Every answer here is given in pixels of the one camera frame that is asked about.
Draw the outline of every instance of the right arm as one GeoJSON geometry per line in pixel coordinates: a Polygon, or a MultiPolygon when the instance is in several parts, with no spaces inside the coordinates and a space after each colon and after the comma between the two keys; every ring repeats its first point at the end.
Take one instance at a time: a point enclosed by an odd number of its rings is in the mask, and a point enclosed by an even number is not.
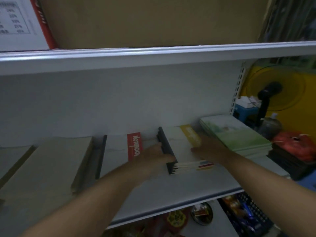
{"type": "Polygon", "coordinates": [[[254,202],[291,237],[316,235],[316,193],[228,150],[211,137],[192,148],[201,158],[223,165],[254,202]]]}

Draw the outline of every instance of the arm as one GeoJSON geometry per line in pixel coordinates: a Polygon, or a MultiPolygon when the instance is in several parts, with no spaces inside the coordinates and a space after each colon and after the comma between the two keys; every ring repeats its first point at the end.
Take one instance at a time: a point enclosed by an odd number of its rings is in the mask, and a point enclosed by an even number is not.
{"type": "Polygon", "coordinates": [[[222,164],[287,235],[315,236],[316,193],[228,150],[214,138],[202,136],[202,146],[192,152],[222,164]]]}
{"type": "Polygon", "coordinates": [[[69,204],[26,230],[22,237],[99,237],[133,188],[159,165],[174,161],[173,156],[162,154],[160,146],[144,150],[133,161],[111,171],[69,204]]]}

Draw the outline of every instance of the hand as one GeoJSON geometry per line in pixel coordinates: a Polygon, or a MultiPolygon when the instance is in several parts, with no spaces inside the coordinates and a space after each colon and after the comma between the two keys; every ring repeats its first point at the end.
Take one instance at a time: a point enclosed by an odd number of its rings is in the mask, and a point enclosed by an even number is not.
{"type": "Polygon", "coordinates": [[[139,156],[125,163],[118,169],[128,173],[127,178],[133,177],[133,180],[136,181],[136,185],[139,185],[148,179],[159,166],[174,161],[176,161],[174,156],[162,153],[161,143],[158,143],[143,150],[139,156]]]}
{"type": "Polygon", "coordinates": [[[200,147],[191,148],[191,151],[201,159],[223,164],[227,159],[236,155],[235,152],[229,150],[222,142],[214,137],[200,135],[200,138],[202,145],[200,147]]]}

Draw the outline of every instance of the forearm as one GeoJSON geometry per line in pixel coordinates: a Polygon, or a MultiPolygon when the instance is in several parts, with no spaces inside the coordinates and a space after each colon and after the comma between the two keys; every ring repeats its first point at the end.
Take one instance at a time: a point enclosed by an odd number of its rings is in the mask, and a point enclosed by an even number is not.
{"type": "Polygon", "coordinates": [[[222,164],[289,236],[315,235],[315,193],[237,154],[232,154],[222,164]]]}
{"type": "Polygon", "coordinates": [[[28,229],[23,237],[99,237],[137,185],[124,166],[28,229]]]}

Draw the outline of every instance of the yellow fan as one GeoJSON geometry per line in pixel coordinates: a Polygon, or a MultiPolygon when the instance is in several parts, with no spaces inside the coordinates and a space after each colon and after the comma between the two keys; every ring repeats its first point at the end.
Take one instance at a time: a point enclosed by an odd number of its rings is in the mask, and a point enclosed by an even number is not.
{"type": "Polygon", "coordinates": [[[281,111],[294,106],[305,92],[305,79],[290,67],[265,67],[246,81],[246,94],[261,100],[255,126],[265,117],[267,110],[281,111]]]}

